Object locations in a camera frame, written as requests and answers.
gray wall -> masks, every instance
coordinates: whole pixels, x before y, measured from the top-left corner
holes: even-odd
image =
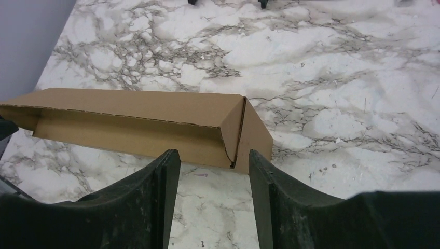
[[[0,101],[34,90],[75,3],[0,0]]]

cardboard box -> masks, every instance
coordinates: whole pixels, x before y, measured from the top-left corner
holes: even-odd
[[[0,102],[0,115],[34,137],[248,173],[250,149],[271,159],[273,140],[235,94],[50,88]]]

black object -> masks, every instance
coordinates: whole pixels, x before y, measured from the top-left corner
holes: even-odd
[[[0,116],[0,141],[11,136],[18,131],[18,126],[12,122],[3,119]]]
[[[168,150],[77,202],[0,196],[0,248],[168,248],[181,161]]]
[[[440,192],[371,192],[339,199],[252,150],[249,171],[260,249],[440,248]]]
[[[258,2],[259,3],[261,3],[261,7],[262,7],[262,9],[265,9],[266,8],[266,6],[267,6],[267,2],[268,2],[269,0],[258,0]]]

white marble surface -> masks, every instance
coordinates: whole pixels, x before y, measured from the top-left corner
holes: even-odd
[[[318,190],[440,189],[431,0],[79,0],[37,86],[49,87],[246,95],[274,137],[273,163]],[[54,203],[148,162],[20,131],[0,174]],[[258,248],[249,178],[184,164],[171,237],[170,248]]]

brown cardboard box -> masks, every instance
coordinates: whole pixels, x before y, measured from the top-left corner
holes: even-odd
[[[271,159],[272,137],[235,94],[51,88],[0,102],[34,137],[248,173],[250,149]]]

